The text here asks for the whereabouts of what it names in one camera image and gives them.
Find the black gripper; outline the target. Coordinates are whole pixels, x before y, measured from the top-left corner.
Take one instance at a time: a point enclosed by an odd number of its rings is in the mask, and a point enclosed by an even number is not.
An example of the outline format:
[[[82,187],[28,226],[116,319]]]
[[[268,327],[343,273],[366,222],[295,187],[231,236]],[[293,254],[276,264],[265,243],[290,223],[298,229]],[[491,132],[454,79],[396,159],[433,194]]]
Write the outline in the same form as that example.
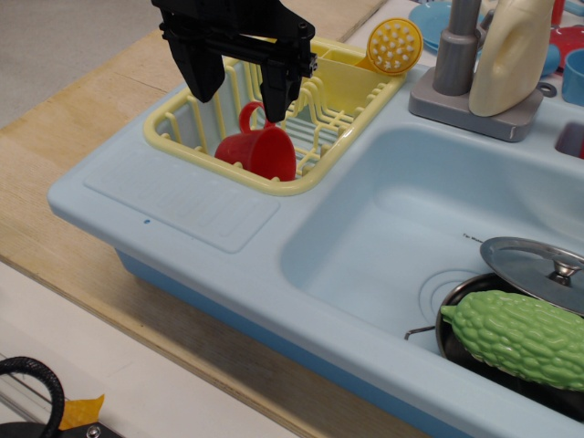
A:
[[[189,90],[208,102],[224,82],[223,55],[262,64],[266,117],[281,121],[302,77],[317,68],[315,27],[280,1],[154,1],[161,30]],[[281,59],[285,64],[269,62]]]

